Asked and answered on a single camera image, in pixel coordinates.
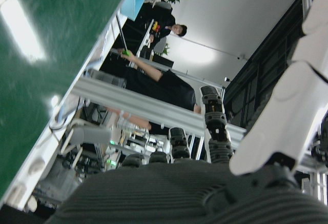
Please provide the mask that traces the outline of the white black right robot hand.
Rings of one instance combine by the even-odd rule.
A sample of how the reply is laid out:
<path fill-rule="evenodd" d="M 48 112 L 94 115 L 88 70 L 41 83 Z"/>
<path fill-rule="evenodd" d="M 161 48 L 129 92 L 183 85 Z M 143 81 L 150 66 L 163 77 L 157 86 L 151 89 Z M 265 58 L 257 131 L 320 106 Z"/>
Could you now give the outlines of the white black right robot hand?
<path fill-rule="evenodd" d="M 313 0 L 292 64 L 235 154 L 121 167 L 87 179 L 48 223 L 327 223 L 293 178 L 327 113 L 327 0 Z"/>

